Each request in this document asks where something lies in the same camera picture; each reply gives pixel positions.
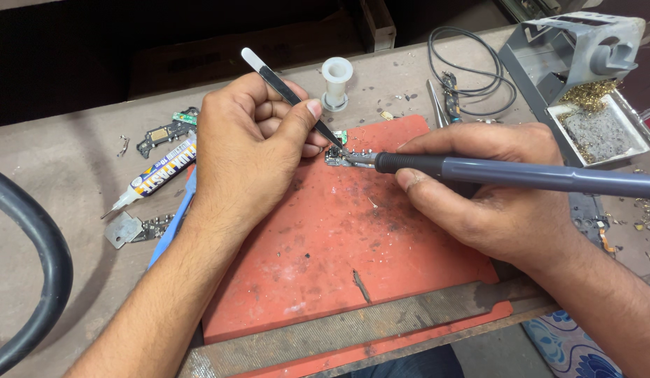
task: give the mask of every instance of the forearm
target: forearm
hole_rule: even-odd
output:
[[[190,227],[183,227],[66,377],[175,375],[243,241],[229,233],[185,226]]]
[[[650,286],[586,238],[572,241],[551,261],[519,267],[627,376],[650,377]]]

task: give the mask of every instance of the solder wire spool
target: solder wire spool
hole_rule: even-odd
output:
[[[327,87],[321,98],[322,104],[330,112],[340,112],[348,105],[346,82],[353,76],[353,65],[336,56],[323,63],[322,73]]]

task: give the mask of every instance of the workbench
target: workbench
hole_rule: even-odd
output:
[[[514,26],[480,33],[493,48],[499,49]],[[438,40],[436,49],[449,61],[492,71],[493,62],[475,41],[455,37]],[[333,130],[345,130],[378,123],[386,110],[395,116],[420,114],[430,128],[436,126],[427,79],[430,73],[427,47],[417,44],[374,54],[349,58],[354,68],[346,90],[350,102],[345,111],[325,113],[322,119]],[[439,71],[450,69],[436,62]],[[456,71],[461,88],[480,87],[486,78]],[[303,66],[279,73],[319,98],[325,83],[320,64]],[[144,274],[157,240],[126,244],[116,250],[105,238],[104,229],[111,219],[99,217],[109,210],[137,173],[174,146],[166,143],[143,159],[134,149],[145,131],[166,125],[173,111],[200,106],[209,91],[226,83],[216,83],[95,109],[64,114],[17,125],[0,127],[0,171],[31,194],[52,216],[65,236],[74,262],[74,284],[68,306],[43,343],[5,377],[60,377],[104,326],[125,300],[136,281]],[[505,85],[486,99],[461,100],[461,106],[474,111],[502,107],[510,97]],[[474,121],[476,117],[463,116]],[[495,116],[506,124],[535,120],[522,96],[504,112]],[[123,157],[123,134],[131,138]],[[650,152],[634,157],[630,165],[617,170],[644,169],[650,173]],[[185,175],[175,177],[156,194],[130,205],[133,217],[147,220],[174,213],[180,203]],[[607,232],[610,245],[623,246],[616,259],[640,276],[650,274],[650,230],[638,231],[633,223],[642,210],[632,199],[602,197],[606,212],[627,225],[612,225]],[[500,279],[513,275],[509,266],[500,264]],[[0,212],[0,347],[27,321],[40,298],[43,276],[39,259],[30,240],[18,226]],[[495,322],[458,331],[408,348],[371,356],[354,364],[325,370],[319,377],[330,377],[426,348],[435,347],[502,328],[558,309],[548,298],[512,303],[514,313]]]

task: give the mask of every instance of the blue floral cloth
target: blue floral cloth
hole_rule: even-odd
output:
[[[564,310],[522,323],[558,378],[623,378],[621,369]]]

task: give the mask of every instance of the hand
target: hand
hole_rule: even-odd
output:
[[[454,124],[418,136],[397,152],[563,165],[551,131],[539,123]],[[521,269],[546,264],[581,239],[567,193],[490,184],[467,200],[415,169],[400,169],[396,178],[413,205],[460,242]]]
[[[282,198],[299,159],[327,146],[312,131],[321,113],[316,99],[290,106],[257,73],[208,93],[197,119],[197,188],[187,219],[245,238]]]

